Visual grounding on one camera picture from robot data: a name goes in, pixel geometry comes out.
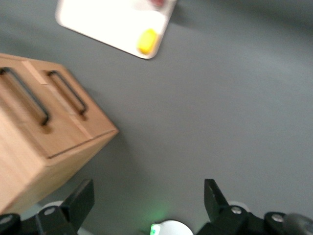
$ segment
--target wooden cabinet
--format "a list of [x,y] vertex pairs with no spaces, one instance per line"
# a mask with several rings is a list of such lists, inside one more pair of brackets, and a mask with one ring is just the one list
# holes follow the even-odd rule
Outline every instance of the wooden cabinet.
[[57,189],[118,130],[62,65],[0,54],[0,212]]

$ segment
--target yellow sponge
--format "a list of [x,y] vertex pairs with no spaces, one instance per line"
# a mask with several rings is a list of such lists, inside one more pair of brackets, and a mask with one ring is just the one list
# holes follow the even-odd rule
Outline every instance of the yellow sponge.
[[137,48],[142,54],[150,54],[157,42],[157,33],[152,29],[149,28],[146,31],[143,32],[143,34],[140,36]]

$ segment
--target gray surface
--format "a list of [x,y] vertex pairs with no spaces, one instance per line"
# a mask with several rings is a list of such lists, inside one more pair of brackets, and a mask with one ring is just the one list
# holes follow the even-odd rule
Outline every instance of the gray surface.
[[313,217],[312,1],[260,2],[180,0],[145,61],[57,25],[56,0],[1,1],[0,51],[64,64],[121,131],[42,203],[93,178],[95,235],[196,232],[214,178],[258,216]]

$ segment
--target drawer handle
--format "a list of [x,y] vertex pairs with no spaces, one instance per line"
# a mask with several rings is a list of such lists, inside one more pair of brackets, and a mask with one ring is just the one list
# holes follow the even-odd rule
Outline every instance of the drawer handle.
[[43,120],[41,120],[40,125],[44,126],[47,124],[47,122],[50,119],[50,115],[45,108],[45,106],[38,100],[38,98],[33,94],[33,92],[29,89],[29,87],[23,82],[23,80],[18,76],[18,74],[9,67],[2,67],[0,68],[0,75],[8,74],[11,78],[13,78],[19,86],[28,94],[30,99],[36,104],[36,106],[41,110],[41,112],[44,114]]
[[47,75],[49,77],[52,77],[53,75],[56,75],[60,79],[60,81],[70,91],[70,93],[76,98],[76,100],[78,100],[78,102],[80,104],[79,107],[77,105],[75,105],[75,102],[72,102],[72,103],[76,106],[76,108],[78,110],[78,113],[80,115],[83,115],[87,111],[87,109],[88,109],[86,103],[82,100],[82,98],[78,95],[78,93],[73,89],[73,87],[66,81],[66,79],[60,74],[60,72],[58,72],[56,70],[51,70],[51,71],[47,72]]

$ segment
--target green light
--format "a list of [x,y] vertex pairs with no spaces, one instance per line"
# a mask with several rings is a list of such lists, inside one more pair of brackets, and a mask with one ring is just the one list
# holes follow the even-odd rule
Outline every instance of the green light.
[[161,230],[161,227],[157,224],[151,225],[150,235],[158,235]]

